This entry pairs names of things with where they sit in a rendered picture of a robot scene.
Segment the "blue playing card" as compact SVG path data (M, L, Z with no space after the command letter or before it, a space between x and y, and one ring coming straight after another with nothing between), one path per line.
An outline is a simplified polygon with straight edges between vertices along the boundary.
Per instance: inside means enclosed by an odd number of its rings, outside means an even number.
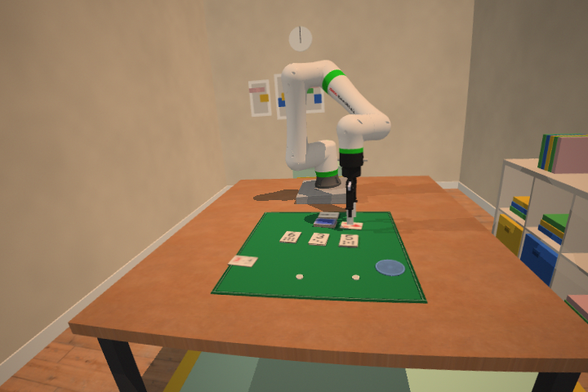
M336 219L316 218L314 225L335 225Z

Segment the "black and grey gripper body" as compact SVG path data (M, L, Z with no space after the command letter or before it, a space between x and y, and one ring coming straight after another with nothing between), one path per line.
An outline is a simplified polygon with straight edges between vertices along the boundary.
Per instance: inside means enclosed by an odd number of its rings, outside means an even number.
M349 185L349 181L351 181L351 185L354 186L355 177L361 176L361 167L348 169L348 168L341 168L341 173L343 177L348 178L347 185Z

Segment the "light blue round disc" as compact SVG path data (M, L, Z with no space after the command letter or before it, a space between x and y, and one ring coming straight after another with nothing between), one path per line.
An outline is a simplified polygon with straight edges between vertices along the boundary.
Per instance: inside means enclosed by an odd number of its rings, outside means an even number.
M405 267L398 261L382 260L376 263L376 270L383 275L398 276L404 273Z

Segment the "green card cloth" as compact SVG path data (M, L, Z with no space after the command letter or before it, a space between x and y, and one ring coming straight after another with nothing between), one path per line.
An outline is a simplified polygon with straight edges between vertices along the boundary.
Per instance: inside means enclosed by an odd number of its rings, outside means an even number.
M293 296L421 300L388 212L356 213L360 229L314 227L319 213L266 213L240 256L258 257L253 267L232 265L216 289ZM301 232L296 243L280 243L287 231ZM309 245L314 233L330 234L326 246ZM358 247L339 247L342 234L359 236ZM376 263L394 260L403 274L387 276ZM298 274L303 279L297 279ZM352 276L358 275L359 280Z

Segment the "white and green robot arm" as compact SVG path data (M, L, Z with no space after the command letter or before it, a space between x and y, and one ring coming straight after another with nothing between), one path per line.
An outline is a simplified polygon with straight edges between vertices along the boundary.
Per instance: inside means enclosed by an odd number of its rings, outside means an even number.
M391 129L389 118L370 104L330 60L289 64L281 79L287 115L286 164L294 171L314 167L316 188L339 186L337 161L343 168L361 167L368 161L363 158L363 142L384 139ZM306 97L311 87L321 87L350 113L336 126L339 159L334 141L308 144Z

